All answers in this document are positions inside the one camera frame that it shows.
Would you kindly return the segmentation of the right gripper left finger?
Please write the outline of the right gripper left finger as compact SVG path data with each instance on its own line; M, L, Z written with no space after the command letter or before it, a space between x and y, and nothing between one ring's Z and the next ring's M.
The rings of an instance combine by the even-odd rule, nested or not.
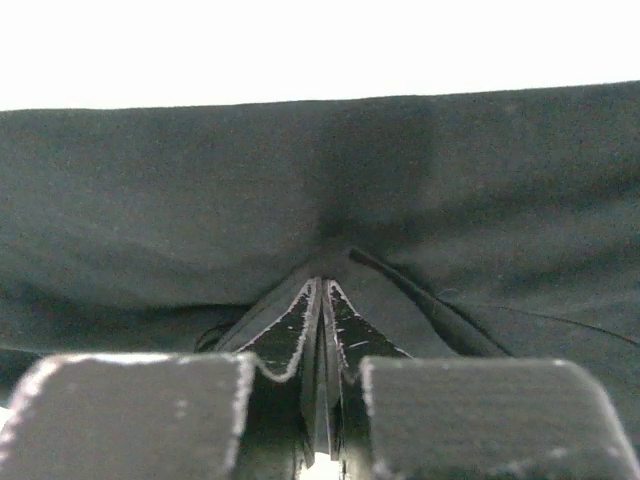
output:
M38 361L1 431L5 479L296 479L314 462L321 281L244 345Z

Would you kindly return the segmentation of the black polo shirt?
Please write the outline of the black polo shirt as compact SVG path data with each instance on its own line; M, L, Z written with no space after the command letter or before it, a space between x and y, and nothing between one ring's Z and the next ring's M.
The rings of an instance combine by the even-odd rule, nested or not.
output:
M639 86L1 116L1 385L189 351L297 267L416 357L565 358L639 436Z

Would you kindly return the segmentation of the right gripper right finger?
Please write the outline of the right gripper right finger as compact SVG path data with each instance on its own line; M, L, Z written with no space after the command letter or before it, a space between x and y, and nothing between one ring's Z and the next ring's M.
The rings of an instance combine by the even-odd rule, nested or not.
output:
M323 285L329 451L344 479L631 479L603 385L561 359L415 358Z

